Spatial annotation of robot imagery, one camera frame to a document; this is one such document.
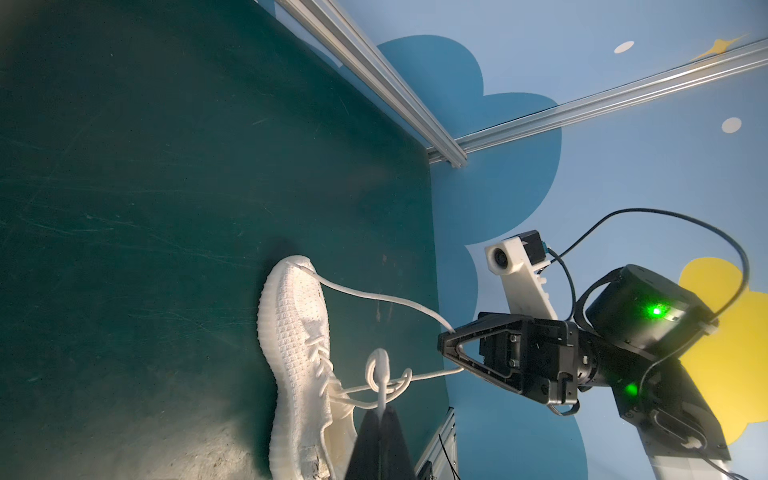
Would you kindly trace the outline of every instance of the black cable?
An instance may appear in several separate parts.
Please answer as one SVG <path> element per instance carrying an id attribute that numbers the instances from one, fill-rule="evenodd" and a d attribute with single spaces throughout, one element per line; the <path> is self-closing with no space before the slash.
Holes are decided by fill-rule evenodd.
<path id="1" fill-rule="evenodd" d="M 744 290 L 746 290 L 746 286 L 749 284 L 749 280 L 750 280 L 750 261 L 746 257 L 746 252 L 741 247 L 741 245 L 739 245 L 738 242 L 736 242 L 730 235 L 728 235 L 727 233 L 723 232 L 721 229 L 719 229 L 719 228 L 717 228 L 717 227 L 715 227 L 713 225 L 709 225 L 707 222 L 703 222 L 703 221 L 701 221 L 701 220 L 699 220 L 697 218 L 689 217 L 688 215 L 679 214 L 677 212 L 671 212 L 669 210 L 658 210 L 656 208 L 624 208 L 622 210 L 616 210 L 615 212 L 611 212 L 608 215 L 606 215 L 605 217 L 602 217 L 600 219 L 600 221 L 598 221 L 595 225 L 592 226 L 592 228 L 587 230 L 587 233 L 585 233 L 584 235 L 579 237 L 579 239 L 576 240 L 570 247 L 565 249 L 565 252 L 563 252 L 560 255 L 560 257 L 561 258 L 565 257 L 568 254 L 568 252 L 573 250 L 579 243 L 581 243 L 581 241 L 583 239 L 587 238 L 587 236 L 590 233 L 594 232 L 594 230 L 596 228 L 598 228 L 600 225 L 602 225 L 602 223 L 605 222 L 606 220 L 608 220 L 609 218 L 614 217 L 614 216 L 616 216 L 618 214 L 626 214 L 626 213 L 630 213 L 630 212 L 643 212 L 643 213 L 647 213 L 647 214 L 667 215 L 668 217 L 675 217 L 675 218 L 680 218 L 681 220 L 686 220 L 686 221 L 691 222 L 691 223 L 693 223 L 695 225 L 698 225 L 699 227 L 706 228 L 707 230 L 709 230 L 712 233 L 715 233 L 716 235 L 721 237 L 723 240 L 728 242 L 733 247 L 733 249 L 739 254 L 739 258 L 741 259 L 741 272 L 742 272 L 741 283 L 739 284 L 739 288 L 731 296 L 731 298 L 725 303 L 725 305 L 720 307 L 720 309 L 717 310 L 715 312 L 715 314 L 712 315 L 712 318 L 709 320 L 709 323 L 711 323 L 717 317 L 721 316 L 726 310 L 728 310 L 739 299 L 739 297 L 744 292 Z M 640 383 L 637 386 L 637 394 L 638 395 L 642 394 L 643 387 L 644 387 L 644 384 L 645 384 L 645 380 L 648 377 L 648 373 L 651 370 L 656 368 L 656 366 L 659 365 L 660 363 L 662 363 L 663 361 L 671 358 L 672 356 L 675 356 L 680 351 L 682 351 L 683 349 L 685 349 L 688 346 L 690 346 L 690 343 L 692 341 L 694 341 L 695 338 L 696 338 L 696 336 L 694 335 L 694 337 L 692 337 L 691 340 L 683 343 L 682 346 L 680 346 L 679 348 L 675 349 L 669 355 L 666 355 L 665 357 L 657 360 L 656 362 L 651 363 L 651 365 L 648 366 L 648 368 L 643 373 L 643 376 L 641 377 Z"/>
<path id="2" fill-rule="evenodd" d="M 718 472 L 722 473 L 723 475 L 730 478 L 731 480 L 749 480 L 744 475 L 739 475 L 738 473 L 734 473 L 734 472 L 728 472 L 724 468 L 721 468 L 717 463 L 710 460 L 710 458 L 707 457 L 707 455 L 701 450 L 696 450 L 696 452 L 706 463 L 710 464 L 712 468 L 716 469 Z"/>
<path id="3" fill-rule="evenodd" d="M 458 476 L 458 473 L 456 473 L 456 470 L 453 468 L 453 462 L 451 462 L 451 457 L 448 456 L 448 452 L 445 450 L 445 444 L 442 442 L 442 437 L 440 434 L 437 434 L 437 438 L 440 440 L 440 446 L 442 447 L 442 452 L 445 453 L 445 460 L 448 461 L 448 466 L 451 467 L 451 472 L 453 473 L 454 480 L 462 480 L 460 476 Z"/>
<path id="4" fill-rule="evenodd" d="M 565 266 L 565 262 L 561 258 L 560 255 L 558 255 L 554 250 L 547 247 L 547 251 L 550 255 L 554 257 L 555 260 L 557 260 L 558 263 L 560 263 L 560 266 L 563 267 L 563 271 L 565 272 L 566 278 L 568 278 L 568 285 L 571 286 L 571 313 L 568 314 L 568 318 L 565 319 L 566 321 L 572 319 L 574 317 L 574 311 L 576 309 L 576 287 L 574 286 L 574 279 L 571 278 L 571 272 L 568 271 L 568 267 Z"/>

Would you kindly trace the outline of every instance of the white shoelace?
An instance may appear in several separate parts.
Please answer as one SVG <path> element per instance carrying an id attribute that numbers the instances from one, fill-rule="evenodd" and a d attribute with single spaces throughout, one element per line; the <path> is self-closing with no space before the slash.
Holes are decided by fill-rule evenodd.
<path id="1" fill-rule="evenodd" d="M 455 332 L 451 324 L 448 323 L 448 321 L 444 319 L 439 313 L 423 306 L 421 303 L 413 302 L 411 300 L 403 299 L 397 296 L 382 295 L 379 293 L 369 293 L 369 292 L 361 292 L 360 290 L 354 290 L 346 286 L 341 286 L 337 283 L 326 280 L 322 278 L 320 275 L 318 275 L 316 272 L 313 272 L 312 270 L 306 268 L 305 266 L 296 265 L 295 263 L 291 263 L 291 262 L 289 262 L 289 264 L 293 265 L 294 267 L 298 268 L 304 273 L 312 276 L 313 278 L 315 278 L 315 280 L 317 280 L 321 284 L 329 288 L 332 288 L 334 290 L 337 290 L 341 293 L 358 296 L 360 298 L 367 298 L 371 300 L 381 300 L 384 302 L 392 302 L 392 303 L 397 303 L 399 305 L 409 306 L 414 310 L 418 310 L 419 312 L 429 315 L 433 319 L 437 320 L 449 332 L 451 333 Z M 306 341 L 306 344 L 308 346 L 315 347 L 312 350 L 312 353 L 310 353 L 310 359 L 319 360 L 319 368 L 316 372 L 316 376 L 318 378 L 323 373 L 331 373 L 333 371 L 333 364 L 331 363 L 329 358 L 329 351 L 327 348 L 320 345 L 320 342 L 322 341 L 323 341 L 322 336 L 318 336 L 314 339 L 309 339 Z M 434 379 L 439 376 L 452 375 L 454 373 L 459 373 L 462 370 L 464 370 L 462 367 L 458 367 L 455 369 L 438 370 L 436 372 L 413 375 L 413 371 L 411 369 L 405 369 L 400 378 L 391 380 L 389 378 L 390 377 L 389 354 L 384 349 L 376 349 L 376 350 L 373 350 L 371 355 L 368 357 L 368 361 L 366 362 L 366 385 L 344 389 L 340 393 L 349 394 L 349 393 L 355 393 L 355 392 L 363 392 L 365 390 L 373 390 L 374 392 L 377 392 L 379 394 L 378 400 L 376 402 L 360 402 L 358 400 L 347 399 L 347 398 L 338 397 L 338 396 L 331 396 L 331 400 L 333 400 L 334 402 L 345 403 L 347 405 L 360 407 L 361 409 L 365 409 L 365 410 L 377 409 L 379 419 L 381 419 L 382 416 L 384 415 L 384 409 L 386 408 L 386 404 L 396 399 L 397 397 L 401 396 L 405 392 L 405 390 L 411 385 L 411 382 L 415 380 Z M 323 383 L 323 387 L 320 390 L 321 396 L 325 394 L 326 388 L 328 386 L 329 378 L 330 377 L 327 376 L 325 382 Z"/>

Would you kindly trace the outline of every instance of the green mat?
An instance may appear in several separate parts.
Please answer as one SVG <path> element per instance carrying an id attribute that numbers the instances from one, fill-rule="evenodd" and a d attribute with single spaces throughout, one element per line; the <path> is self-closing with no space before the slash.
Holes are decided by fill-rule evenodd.
<path id="1" fill-rule="evenodd" d="M 301 253 L 436 308 L 424 149 L 254 2 L 17 3 L 0 45 L 0 478 L 268 477 L 262 282 Z M 433 319 L 326 299 L 346 386 L 378 346 L 393 374 L 442 368 Z M 416 460 L 445 381 L 393 405 Z"/>

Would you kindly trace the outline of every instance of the scratch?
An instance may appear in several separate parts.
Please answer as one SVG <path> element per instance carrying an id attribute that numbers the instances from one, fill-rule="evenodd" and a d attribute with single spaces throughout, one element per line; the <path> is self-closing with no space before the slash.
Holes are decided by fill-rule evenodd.
<path id="1" fill-rule="evenodd" d="M 70 231 L 71 232 L 106 232 L 109 230 L 114 230 L 114 228 L 78 228 Z"/>
<path id="2" fill-rule="evenodd" d="M 344 107 L 344 110 L 346 111 L 346 114 L 349 115 L 349 110 L 346 108 L 346 104 L 344 103 L 344 100 L 341 99 L 341 96 L 339 94 L 336 94 L 337 97 L 339 97 L 339 101 L 341 102 L 341 105 Z"/>
<path id="3" fill-rule="evenodd" d="M 80 138 L 80 136 L 82 134 L 84 134 L 89 128 L 91 128 L 91 125 L 96 121 L 97 118 L 99 118 L 104 113 L 104 111 L 107 109 L 107 106 L 109 104 L 110 104 L 110 102 L 104 104 L 104 107 L 102 107 L 101 110 L 96 115 L 91 117 L 90 120 L 85 122 L 85 125 L 83 125 L 80 128 L 80 130 L 78 130 L 77 133 L 74 134 L 74 137 L 72 137 L 72 139 L 69 141 L 69 144 L 67 145 L 67 147 L 64 149 L 64 151 L 61 152 L 61 155 L 59 155 L 58 159 L 56 160 L 56 163 L 54 164 L 53 168 L 51 169 L 51 173 L 48 174 L 48 176 L 45 178 L 45 182 L 42 185 L 40 185 L 40 188 L 38 188 L 38 190 L 35 192 L 35 194 L 32 195 L 32 197 L 29 199 L 29 201 L 27 202 L 27 205 L 24 207 L 23 211 L 26 211 L 29 208 L 29 205 L 31 205 L 31 203 L 33 201 L 35 201 L 35 198 L 37 198 L 37 196 L 40 194 L 40 192 L 42 192 L 45 189 L 46 185 L 48 185 L 48 182 L 51 181 L 51 179 L 53 178 L 54 174 L 58 171 L 58 168 L 61 166 L 61 161 L 64 160 L 67 157 L 67 154 L 69 154 L 69 151 L 77 143 L 78 138 Z"/>
<path id="4" fill-rule="evenodd" d="M 40 150 L 40 151 L 56 151 L 56 150 L 52 150 L 50 148 L 38 147 L 37 145 L 28 144 L 28 143 L 23 142 L 23 141 L 14 140 L 13 138 L 8 138 L 5 135 L 0 135 L 0 138 L 2 138 L 3 140 L 7 141 L 11 145 L 15 145 L 17 147 L 31 148 L 32 150 Z"/>
<path id="5" fill-rule="evenodd" d="M 192 320 L 192 319 L 188 319 L 187 317 L 185 317 L 185 316 L 182 316 L 182 315 L 179 315 L 178 313 L 175 313 L 175 312 L 169 312 L 169 313 L 170 313 L 171 315 L 173 315 L 173 316 L 176 316 L 176 317 L 178 317 L 178 318 L 180 318 L 180 319 L 182 319 L 182 320 L 186 321 L 186 322 L 192 323 L 193 325 L 197 325 L 197 326 L 198 326 L 198 327 L 199 327 L 201 330 L 203 330 L 204 332 L 208 332 L 208 333 L 209 333 L 209 334 L 210 334 L 210 335 L 211 335 L 211 336 L 212 336 L 214 339 L 220 340 L 221 342 L 224 342 L 224 343 L 226 343 L 227 345 L 229 345 L 229 346 L 232 346 L 232 347 L 234 347 L 234 348 L 236 348 L 236 349 L 238 349 L 238 350 L 242 350 L 242 349 L 243 349 L 241 346 L 239 346 L 239 345 L 235 345 L 234 343 L 232 343 L 232 342 L 230 342 L 230 341 L 228 341 L 228 340 L 225 340 L 225 339 L 223 339 L 223 338 L 221 338 L 221 337 L 217 336 L 217 335 L 216 335 L 216 334 L 215 334 L 213 331 L 211 331 L 211 330 L 209 330 L 209 329 L 205 328 L 205 327 L 203 326 L 203 324 L 202 324 L 202 323 L 197 323 L 197 322 L 195 322 L 194 320 Z"/>
<path id="6" fill-rule="evenodd" d="M 35 227 L 44 228 L 46 230 L 53 230 L 54 232 L 63 233 L 64 235 L 74 235 L 74 233 L 68 232 L 66 230 L 59 230 L 58 228 L 47 227 L 45 225 L 41 225 L 39 223 L 35 223 L 32 220 L 27 220 L 26 218 L 22 217 L 21 215 L 19 215 L 18 218 L 21 219 L 22 221 L 26 222 L 26 223 L 29 223 L 30 225 L 34 225 Z"/>
<path id="7" fill-rule="evenodd" d="M 45 188 L 48 186 L 48 184 L 51 183 L 51 179 L 53 178 L 53 176 L 58 171 L 59 166 L 61 166 L 61 162 L 67 157 L 67 154 L 69 154 L 69 151 L 72 149 L 72 147 L 74 147 L 75 143 L 78 141 L 78 138 L 80 138 L 80 136 L 83 133 L 85 133 L 85 131 L 88 128 L 91 127 L 91 125 L 96 121 L 96 119 L 99 118 L 101 116 L 101 114 L 103 114 L 104 111 L 107 110 L 107 106 L 110 103 L 111 102 L 109 101 L 106 104 L 104 104 L 104 107 L 102 107 L 101 110 L 96 115 L 91 117 L 90 120 L 85 122 L 85 125 L 83 125 L 80 128 L 80 130 L 78 130 L 77 133 L 74 134 L 74 137 L 72 137 L 72 139 L 69 141 L 69 144 L 67 145 L 67 147 L 64 149 L 64 151 L 61 152 L 61 155 L 59 155 L 58 158 L 56 159 L 56 162 L 54 163 L 53 168 L 51 169 L 51 172 L 45 178 L 45 181 L 40 185 L 40 187 L 35 191 L 35 193 L 32 194 L 31 197 L 29 197 L 29 200 L 27 200 L 27 204 L 24 205 L 24 208 L 22 208 L 22 211 L 21 211 L 22 214 L 25 213 L 27 210 L 29 210 L 29 207 L 30 207 L 30 205 L 32 205 L 32 202 L 34 202 L 35 199 L 38 197 L 38 195 L 43 190 L 45 190 Z M 8 239 L 11 237 L 12 234 L 13 234 L 13 229 L 8 229 L 8 235 L 5 236 L 5 239 L 3 240 L 2 245 L 0 246 L 0 249 L 4 249 L 5 248 L 5 244 L 8 242 Z"/>

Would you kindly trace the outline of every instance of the blue cloud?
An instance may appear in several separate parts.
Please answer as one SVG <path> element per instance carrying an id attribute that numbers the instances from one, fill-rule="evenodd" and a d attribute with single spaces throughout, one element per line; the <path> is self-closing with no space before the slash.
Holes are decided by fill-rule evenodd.
<path id="1" fill-rule="evenodd" d="M 536 94 L 483 95 L 475 57 L 461 44 L 419 35 L 379 46 L 446 130 L 459 137 L 554 107 Z M 478 281 L 465 245 L 497 237 L 522 223 L 544 200 L 560 161 L 561 132 L 549 131 L 471 155 L 469 166 L 432 168 L 432 210 L 440 311 L 455 325 L 473 320 Z M 505 458 L 521 477 L 587 478 L 587 458 L 573 418 L 558 418 L 530 400 L 468 373 L 447 378 L 457 408 L 462 471 L 498 476 Z"/>

